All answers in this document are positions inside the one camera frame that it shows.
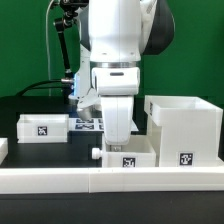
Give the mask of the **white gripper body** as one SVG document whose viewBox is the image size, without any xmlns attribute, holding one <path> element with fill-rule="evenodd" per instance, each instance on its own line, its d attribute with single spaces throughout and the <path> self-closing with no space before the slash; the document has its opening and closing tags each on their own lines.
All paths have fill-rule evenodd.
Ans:
<svg viewBox="0 0 224 224">
<path fill-rule="evenodd" d="M 139 92 L 140 69 L 93 68 L 100 97 L 104 136 L 108 145 L 126 145 L 131 134 L 134 96 Z"/>
</svg>

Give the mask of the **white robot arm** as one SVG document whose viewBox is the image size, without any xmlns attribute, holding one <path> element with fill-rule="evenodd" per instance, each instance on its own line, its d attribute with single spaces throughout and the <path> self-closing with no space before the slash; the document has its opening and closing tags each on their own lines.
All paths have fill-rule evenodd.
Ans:
<svg viewBox="0 0 224 224">
<path fill-rule="evenodd" d="M 102 112 L 104 141 L 121 150 L 131 135 L 144 54 L 163 52 L 175 23 L 166 0 L 89 0 L 77 10 L 80 68 L 74 74 L 79 117 Z"/>
</svg>

